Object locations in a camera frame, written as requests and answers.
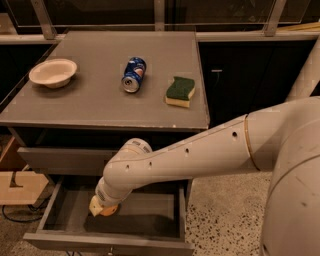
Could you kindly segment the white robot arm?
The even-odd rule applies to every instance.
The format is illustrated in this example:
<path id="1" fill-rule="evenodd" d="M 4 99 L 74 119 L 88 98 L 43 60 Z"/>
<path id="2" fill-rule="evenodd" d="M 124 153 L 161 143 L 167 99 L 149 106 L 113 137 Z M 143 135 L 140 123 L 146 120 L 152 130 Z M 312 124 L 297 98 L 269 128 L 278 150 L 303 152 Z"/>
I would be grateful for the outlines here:
<path id="1" fill-rule="evenodd" d="M 273 173 L 261 256 L 320 256 L 320 97 L 235 118 L 154 151 L 128 140 L 106 164 L 89 204 L 110 215 L 140 187 L 244 171 Z"/>

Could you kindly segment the white gripper with vents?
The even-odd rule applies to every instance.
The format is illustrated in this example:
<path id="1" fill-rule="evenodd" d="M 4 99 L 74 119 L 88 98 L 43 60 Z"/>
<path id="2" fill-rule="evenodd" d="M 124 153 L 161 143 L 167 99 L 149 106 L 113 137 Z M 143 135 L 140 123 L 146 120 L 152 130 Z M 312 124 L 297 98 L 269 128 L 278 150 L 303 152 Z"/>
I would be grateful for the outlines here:
<path id="1" fill-rule="evenodd" d="M 96 196 L 93 196 L 89 203 L 89 210 L 94 217 L 103 211 L 103 207 L 118 205 L 124 199 L 123 190 L 109 185 L 97 185 L 95 194 Z"/>

